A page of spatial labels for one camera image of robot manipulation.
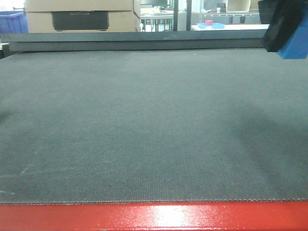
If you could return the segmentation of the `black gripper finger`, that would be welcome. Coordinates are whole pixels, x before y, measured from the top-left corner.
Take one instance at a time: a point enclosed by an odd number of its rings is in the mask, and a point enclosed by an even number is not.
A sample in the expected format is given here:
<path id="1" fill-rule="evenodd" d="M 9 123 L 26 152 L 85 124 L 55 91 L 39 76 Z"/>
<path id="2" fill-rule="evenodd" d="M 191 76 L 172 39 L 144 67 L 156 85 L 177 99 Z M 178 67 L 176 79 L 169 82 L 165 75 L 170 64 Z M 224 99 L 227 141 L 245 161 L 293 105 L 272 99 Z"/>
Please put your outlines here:
<path id="1" fill-rule="evenodd" d="M 262 39 L 268 52 L 278 52 L 307 14 L 306 0 L 260 0 L 258 9 L 261 23 L 269 27 Z"/>

